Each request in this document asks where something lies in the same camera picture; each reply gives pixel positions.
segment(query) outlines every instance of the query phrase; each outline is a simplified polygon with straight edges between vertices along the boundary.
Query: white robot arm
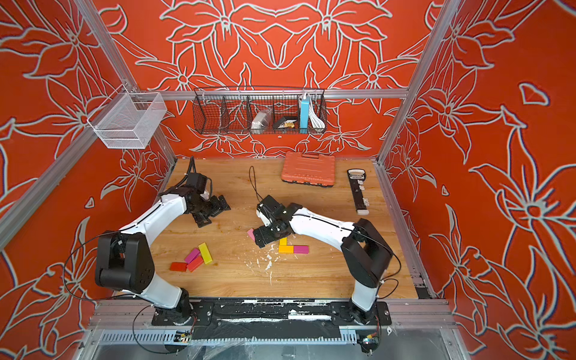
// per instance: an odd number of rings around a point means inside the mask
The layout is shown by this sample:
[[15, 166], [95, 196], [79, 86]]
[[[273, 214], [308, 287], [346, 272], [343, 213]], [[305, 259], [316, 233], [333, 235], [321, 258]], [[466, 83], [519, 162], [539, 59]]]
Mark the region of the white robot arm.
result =
[[96, 284], [109, 289], [135, 294], [150, 301], [157, 312], [166, 312], [176, 325], [190, 319], [188, 291], [171, 285], [154, 269], [150, 246], [156, 237], [178, 216], [192, 214], [198, 227], [211, 223], [210, 217], [230, 210], [223, 195], [206, 191], [208, 178], [188, 173], [136, 220], [115, 232], [105, 232], [98, 239]]
[[342, 251], [350, 273], [355, 279], [351, 297], [351, 315], [359, 323], [367, 323], [393, 252], [390, 246], [366, 219], [357, 223], [338, 221], [318, 215], [298, 204], [287, 207], [272, 196], [266, 196], [256, 214], [264, 225], [254, 230], [256, 244], [264, 247], [295, 233], [316, 238]]

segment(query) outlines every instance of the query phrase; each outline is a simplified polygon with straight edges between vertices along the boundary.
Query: white cable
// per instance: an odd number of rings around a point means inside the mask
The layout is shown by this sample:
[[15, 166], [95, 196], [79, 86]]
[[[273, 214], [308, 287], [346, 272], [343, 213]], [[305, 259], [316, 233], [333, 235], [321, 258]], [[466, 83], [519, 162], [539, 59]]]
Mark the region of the white cable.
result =
[[310, 121], [312, 122], [313, 128], [322, 129], [325, 127], [324, 122], [322, 120], [320, 120], [320, 118], [318, 116], [316, 116], [316, 114], [314, 113], [312, 104], [310, 104], [310, 107], [308, 108], [308, 117], [310, 118]]

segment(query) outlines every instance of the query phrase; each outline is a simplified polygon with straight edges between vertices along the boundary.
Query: wire mesh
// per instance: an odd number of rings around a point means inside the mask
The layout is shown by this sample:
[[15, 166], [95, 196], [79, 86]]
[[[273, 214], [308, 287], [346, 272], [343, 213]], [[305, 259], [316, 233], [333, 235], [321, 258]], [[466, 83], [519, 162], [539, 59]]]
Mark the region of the wire mesh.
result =
[[94, 132], [109, 149], [144, 149], [166, 113], [160, 94], [153, 101], [134, 101], [128, 93], [94, 125]]
[[[266, 94], [265, 91], [251, 94], [239, 92], [235, 95], [205, 94], [196, 89], [193, 102], [194, 127], [200, 134], [321, 134], [323, 128], [314, 128], [308, 121], [306, 129], [300, 129], [300, 107], [298, 97], [307, 93], [314, 113], [324, 124], [327, 123], [326, 102], [321, 89], [290, 89], [286, 94]], [[265, 130], [251, 129], [252, 121], [260, 111], [270, 109], [272, 118]], [[283, 117], [297, 117], [293, 128], [273, 128], [273, 124]]]

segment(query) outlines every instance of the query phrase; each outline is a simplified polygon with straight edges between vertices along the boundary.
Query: blue power bank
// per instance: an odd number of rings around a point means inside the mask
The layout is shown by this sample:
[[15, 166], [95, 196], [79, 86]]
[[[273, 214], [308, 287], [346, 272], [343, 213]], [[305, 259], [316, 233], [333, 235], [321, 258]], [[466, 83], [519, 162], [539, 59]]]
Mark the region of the blue power bank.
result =
[[308, 109], [310, 108], [310, 98], [307, 97], [300, 104], [300, 134], [308, 133]]

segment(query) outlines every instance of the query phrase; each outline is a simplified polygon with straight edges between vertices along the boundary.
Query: wooden table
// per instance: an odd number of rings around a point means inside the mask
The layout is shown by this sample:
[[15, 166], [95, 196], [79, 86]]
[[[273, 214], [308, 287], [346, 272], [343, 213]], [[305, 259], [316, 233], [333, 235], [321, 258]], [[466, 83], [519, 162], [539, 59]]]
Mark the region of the wooden table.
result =
[[[223, 194], [232, 208], [212, 219], [212, 224], [198, 228], [192, 215], [174, 220], [152, 244], [156, 272], [168, 282], [187, 289], [191, 297], [298, 297], [349, 298], [354, 288], [342, 253], [308, 236], [291, 235], [289, 245], [308, 245], [310, 254], [280, 254], [278, 243], [260, 249], [246, 233], [258, 228], [257, 199], [248, 180], [248, 169], [256, 169], [260, 195], [272, 195], [287, 206], [294, 202], [315, 213], [342, 220], [357, 221], [346, 170], [366, 170], [364, 196], [370, 201], [365, 216], [403, 262], [394, 276], [400, 284], [391, 298], [417, 298], [404, 257], [387, 211], [380, 185], [370, 160], [337, 160], [336, 184], [332, 188], [288, 184], [280, 179], [283, 159], [196, 160], [196, 169], [214, 181], [214, 195]], [[168, 185], [176, 184], [185, 174], [188, 160], [180, 160]], [[182, 262], [189, 252], [205, 242], [214, 261], [194, 272], [169, 271], [171, 262]], [[398, 269], [393, 259], [390, 273]], [[395, 281], [380, 288], [388, 294]]]

